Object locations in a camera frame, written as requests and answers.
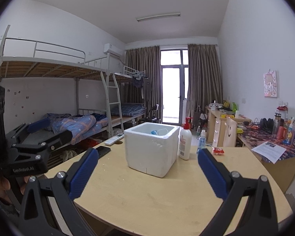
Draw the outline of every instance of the cartoon girl picture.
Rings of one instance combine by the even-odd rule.
[[[269,71],[263,74],[265,97],[277,97],[277,73]]]

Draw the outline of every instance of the glass door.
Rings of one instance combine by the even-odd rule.
[[[161,51],[163,70],[162,123],[182,125],[188,92],[188,51]]]

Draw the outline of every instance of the white lotion bottle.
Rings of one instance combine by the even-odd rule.
[[[184,129],[180,131],[179,145],[178,145],[178,156],[184,160],[188,160],[190,156],[191,138],[192,134],[189,129],[188,119],[184,124]]]

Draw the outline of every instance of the wooden chair back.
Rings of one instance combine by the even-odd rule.
[[[231,118],[226,118],[226,130],[223,146],[235,147],[237,137],[237,122]]]

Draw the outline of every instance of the fluorescent light fixture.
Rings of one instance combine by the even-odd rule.
[[[146,16],[146,17],[136,18],[136,20],[138,22],[141,22],[141,21],[151,20],[151,19],[156,19],[156,18],[171,18],[171,17],[180,17],[180,12]]]

